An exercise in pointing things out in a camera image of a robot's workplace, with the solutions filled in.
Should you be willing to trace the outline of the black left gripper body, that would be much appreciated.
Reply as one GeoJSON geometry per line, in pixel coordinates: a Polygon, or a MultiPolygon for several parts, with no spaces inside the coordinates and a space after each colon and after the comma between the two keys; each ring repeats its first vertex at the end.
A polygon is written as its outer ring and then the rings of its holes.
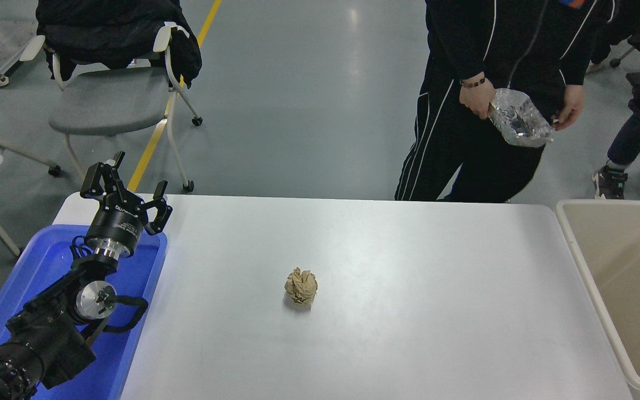
{"type": "Polygon", "coordinates": [[[86,233],[86,245],[91,249],[113,247],[118,252],[133,252],[147,223],[146,213],[101,202],[86,233]]]}

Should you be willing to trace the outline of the person's right hand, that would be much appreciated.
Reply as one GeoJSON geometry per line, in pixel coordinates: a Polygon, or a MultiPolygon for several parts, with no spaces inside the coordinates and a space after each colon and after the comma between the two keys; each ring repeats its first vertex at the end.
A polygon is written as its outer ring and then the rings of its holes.
{"type": "Polygon", "coordinates": [[[462,83],[459,92],[460,104],[483,121],[488,118],[491,102],[495,99],[496,90],[489,79],[483,78],[475,83],[462,83]]]}

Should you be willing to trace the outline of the person's left hand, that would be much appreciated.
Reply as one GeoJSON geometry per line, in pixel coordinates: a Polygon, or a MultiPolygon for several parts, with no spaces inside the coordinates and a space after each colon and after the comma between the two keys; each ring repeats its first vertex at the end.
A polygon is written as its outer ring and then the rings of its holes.
{"type": "Polygon", "coordinates": [[[574,125],[583,110],[583,86],[581,84],[568,84],[562,96],[561,109],[553,116],[553,129],[559,131],[574,125]]]}

